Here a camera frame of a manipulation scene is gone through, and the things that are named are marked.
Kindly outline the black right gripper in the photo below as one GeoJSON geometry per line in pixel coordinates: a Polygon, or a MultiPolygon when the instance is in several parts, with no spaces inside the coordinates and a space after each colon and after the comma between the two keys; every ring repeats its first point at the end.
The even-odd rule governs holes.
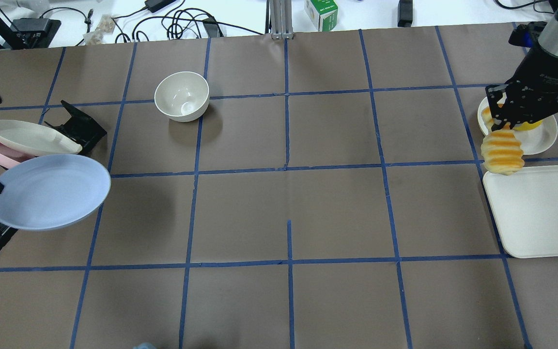
{"type": "Polygon", "coordinates": [[[486,86],[485,92],[491,131],[542,121],[558,113],[558,57],[532,48],[511,78],[486,86]]]}

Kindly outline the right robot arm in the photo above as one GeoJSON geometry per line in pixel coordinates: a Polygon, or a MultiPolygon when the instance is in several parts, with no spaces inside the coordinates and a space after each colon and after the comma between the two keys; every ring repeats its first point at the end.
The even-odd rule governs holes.
{"type": "Polygon", "coordinates": [[[528,52],[511,78],[485,88],[492,131],[535,124],[558,113],[558,8],[549,21],[516,27],[509,43],[528,52]]]}

